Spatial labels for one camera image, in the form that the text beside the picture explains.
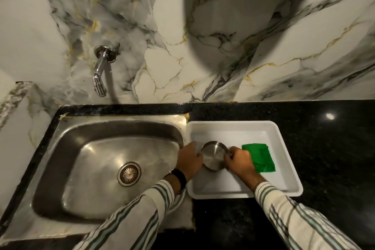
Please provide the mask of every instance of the chrome faucet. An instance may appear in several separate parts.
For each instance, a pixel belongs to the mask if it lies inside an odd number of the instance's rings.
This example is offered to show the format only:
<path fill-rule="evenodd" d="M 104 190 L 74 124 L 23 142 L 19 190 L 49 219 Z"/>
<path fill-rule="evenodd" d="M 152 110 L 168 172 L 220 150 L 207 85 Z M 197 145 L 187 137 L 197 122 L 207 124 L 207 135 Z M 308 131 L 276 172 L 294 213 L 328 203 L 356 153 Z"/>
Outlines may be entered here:
<path fill-rule="evenodd" d="M 94 89 L 99 97 L 105 97 L 107 90 L 102 81 L 102 73 L 107 63 L 113 63 L 116 60 L 117 54 L 106 46 L 96 47 L 94 53 L 98 58 L 93 74 Z"/>

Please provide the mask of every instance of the drain strainer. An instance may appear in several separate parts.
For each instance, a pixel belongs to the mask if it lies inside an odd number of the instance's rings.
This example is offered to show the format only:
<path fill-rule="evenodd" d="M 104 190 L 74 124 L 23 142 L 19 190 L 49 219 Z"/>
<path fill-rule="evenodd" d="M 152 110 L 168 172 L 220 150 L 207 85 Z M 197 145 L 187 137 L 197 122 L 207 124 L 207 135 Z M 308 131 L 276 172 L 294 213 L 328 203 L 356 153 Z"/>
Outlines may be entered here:
<path fill-rule="evenodd" d="M 122 166 L 117 174 L 117 181 L 122 186 L 132 186 L 141 177 L 141 168 L 135 162 L 126 163 Z"/>

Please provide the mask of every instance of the black watch strap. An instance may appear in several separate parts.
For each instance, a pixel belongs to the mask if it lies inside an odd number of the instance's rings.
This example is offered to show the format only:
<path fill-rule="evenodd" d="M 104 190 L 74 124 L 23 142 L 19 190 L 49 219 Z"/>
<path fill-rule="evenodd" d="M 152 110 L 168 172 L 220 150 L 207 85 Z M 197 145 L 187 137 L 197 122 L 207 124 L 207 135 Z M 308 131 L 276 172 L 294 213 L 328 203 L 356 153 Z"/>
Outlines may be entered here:
<path fill-rule="evenodd" d="M 178 193 L 178 195 L 180 195 L 185 190 L 185 188 L 186 188 L 186 178 L 185 178 L 185 175 L 184 175 L 184 173 L 182 173 L 180 170 L 178 170 L 176 168 L 171 171 L 171 174 L 175 175 L 177 177 L 177 179 L 180 181 L 181 190 Z"/>

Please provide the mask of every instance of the green sponge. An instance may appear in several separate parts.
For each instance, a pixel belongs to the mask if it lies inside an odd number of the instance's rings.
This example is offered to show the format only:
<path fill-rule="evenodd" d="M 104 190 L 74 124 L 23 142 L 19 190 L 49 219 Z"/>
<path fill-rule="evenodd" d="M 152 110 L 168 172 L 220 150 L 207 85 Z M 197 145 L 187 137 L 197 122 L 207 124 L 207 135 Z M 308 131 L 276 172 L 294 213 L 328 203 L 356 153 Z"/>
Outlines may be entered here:
<path fill-rule="evenodd" d="M 275 164 L 268 150 L 267 144 L 264 143 L 250 143 L 242 146 L 243 150 L 250 152 L 255 169 L 260 172 L 275 172 Z"/>

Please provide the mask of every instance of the countertop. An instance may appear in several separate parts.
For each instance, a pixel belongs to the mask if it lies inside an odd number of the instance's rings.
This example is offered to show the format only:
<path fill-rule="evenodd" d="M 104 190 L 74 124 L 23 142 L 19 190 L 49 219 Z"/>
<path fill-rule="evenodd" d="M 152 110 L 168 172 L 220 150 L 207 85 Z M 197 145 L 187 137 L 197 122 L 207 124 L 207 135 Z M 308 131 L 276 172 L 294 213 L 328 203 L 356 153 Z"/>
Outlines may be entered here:
<path fill-rule="evenodd" d="M 375 248 L 375 100 L 85 105 L 61 107 L 13 196 L 22 197 L 59 120 L 68 115 L 189 113 L 190 121 L 275 122 L 303 185 L 294 198 L 324 214 L 363 249 Z M 170 230 L 154 248 L 285 248 L 254 199 L 194 200 L 196 231 Z M 5 249 L 71 249 L 81 237 L 19 241 Z"/>

